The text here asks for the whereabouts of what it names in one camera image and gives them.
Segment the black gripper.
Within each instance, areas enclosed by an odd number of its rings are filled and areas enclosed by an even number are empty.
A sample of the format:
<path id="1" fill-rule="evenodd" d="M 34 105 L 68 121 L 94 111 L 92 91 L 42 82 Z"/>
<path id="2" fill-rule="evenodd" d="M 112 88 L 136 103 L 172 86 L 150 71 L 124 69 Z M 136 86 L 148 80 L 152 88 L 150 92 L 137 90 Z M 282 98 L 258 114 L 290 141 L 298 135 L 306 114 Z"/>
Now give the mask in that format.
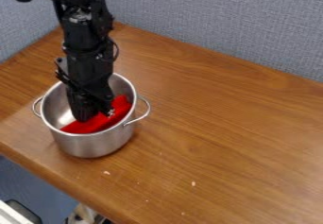
<path id="1" fill-rule="evenodd" d="M 65 57 L 56 59 L 56 77 L 65 84 L 73 117 L 88 121 L 98 112 L 113 113 L 113 93 L 108 85 L 117 53 L 114 43 L 104 42 L 93 50 L 65 49 Z"/>

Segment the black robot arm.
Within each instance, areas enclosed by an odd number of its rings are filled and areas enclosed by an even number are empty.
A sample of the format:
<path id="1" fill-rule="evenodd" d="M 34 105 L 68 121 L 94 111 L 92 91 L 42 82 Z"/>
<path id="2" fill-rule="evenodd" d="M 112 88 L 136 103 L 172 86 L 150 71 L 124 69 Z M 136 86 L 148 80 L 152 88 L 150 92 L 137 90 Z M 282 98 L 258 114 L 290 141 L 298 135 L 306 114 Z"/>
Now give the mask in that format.
<path id="1" fill-rule="evenodd" d="M 31 0 L 15 0 L 27 3 Z M 69 108 L 84 122 L 97 113 L 113 113 L 113 93 L 108 79 L 118 48 L 108 33 L 113 27 L 105 0 L 51 0 L 62 29 L 56 76 L 65 85 Z"/>

